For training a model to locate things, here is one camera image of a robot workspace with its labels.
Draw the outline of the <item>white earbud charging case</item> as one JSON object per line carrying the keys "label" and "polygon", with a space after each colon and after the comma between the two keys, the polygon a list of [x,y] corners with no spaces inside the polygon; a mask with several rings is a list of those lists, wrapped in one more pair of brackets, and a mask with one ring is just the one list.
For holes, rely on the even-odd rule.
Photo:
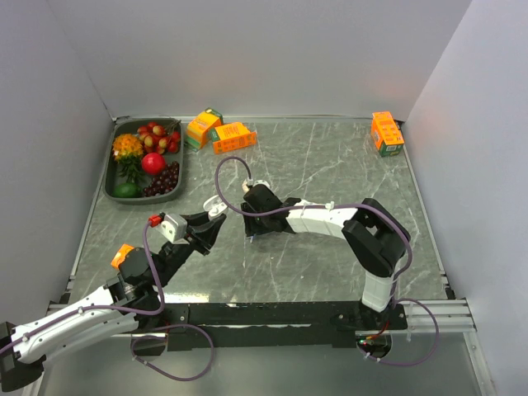
{"label": "white earbud charging case", "polygon": [[204,202],[203,210],[207,213],[209,219],[214,219],[220,215],[227,214],[229,208],[219,195],[215,195]]}

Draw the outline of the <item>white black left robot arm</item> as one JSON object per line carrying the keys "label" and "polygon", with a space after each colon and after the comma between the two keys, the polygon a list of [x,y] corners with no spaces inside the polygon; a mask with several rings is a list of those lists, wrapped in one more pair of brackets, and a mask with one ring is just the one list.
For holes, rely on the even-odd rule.
{"label": "white black left robot arm", "polygon": [[163,288],[193,252],[210,253],[226,214],[151,216],[146,229],[166,238],[159,252],[149,245],[124,245],[112,262],[116,275],[78,302],[24,325],[1,325],[1,390],[12,392],[38,380],[55,349],[81,345],[80,335],[152,332],[161,326],[165,309]]}

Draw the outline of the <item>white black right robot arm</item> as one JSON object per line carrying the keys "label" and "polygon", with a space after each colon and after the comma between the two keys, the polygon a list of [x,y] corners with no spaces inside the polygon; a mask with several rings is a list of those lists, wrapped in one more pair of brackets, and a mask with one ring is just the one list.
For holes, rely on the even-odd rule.
{"label": "white black right robot arm", "polygon": [[346,241],[365,270],[361,321],[375,329],[389,319],[397,267],[410,253],[410,234],[377,200],[368,198],[348,207],[299,198],[282,201],[265,183],[243,190],[241,210],[248,237],[314,233]]}

